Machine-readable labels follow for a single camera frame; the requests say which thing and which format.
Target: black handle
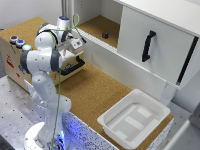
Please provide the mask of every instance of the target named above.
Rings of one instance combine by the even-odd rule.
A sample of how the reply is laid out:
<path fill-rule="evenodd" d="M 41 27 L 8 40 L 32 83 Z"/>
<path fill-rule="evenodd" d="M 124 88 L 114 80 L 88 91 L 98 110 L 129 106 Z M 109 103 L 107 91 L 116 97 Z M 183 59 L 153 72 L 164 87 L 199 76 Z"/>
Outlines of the black handle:
<path fill-rule="evenodd" d="M 78 62 L 77 65 L 65 70 L 61 70 L 61 75 L 66 76 L 85 64 L 85 62 L 82 59 L 80 59 L 79 56 L 76 56 L 76 61 Z"/>
<path fill-rule="evenodd" d="M 150 56 L 148 55 L 148 52 L 149 52 L 149 47 L 150 47 L 150 44 L 151 44 L 151 38 L 154 37 L 154 36 L 156 36 L 156 32 L 150 31 L 149 35 L 147 36 L 147 39 L 145 41 L 144 51 L 143 51 L 143 54 L 142 54 L 142 62 L 145 62 L 150 58 Z"/>

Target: white plastic bin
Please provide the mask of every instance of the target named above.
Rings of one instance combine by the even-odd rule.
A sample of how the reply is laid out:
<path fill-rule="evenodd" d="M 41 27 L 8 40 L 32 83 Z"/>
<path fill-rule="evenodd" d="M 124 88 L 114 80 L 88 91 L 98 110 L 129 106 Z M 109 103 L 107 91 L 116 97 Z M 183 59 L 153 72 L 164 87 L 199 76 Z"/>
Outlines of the white plastic bin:
<path fill-rule="evenodd" d="M 169 115 L 170 109 L 133 90 L 98 118 L 108 136 L 126 149 L 136 149 Z"/>

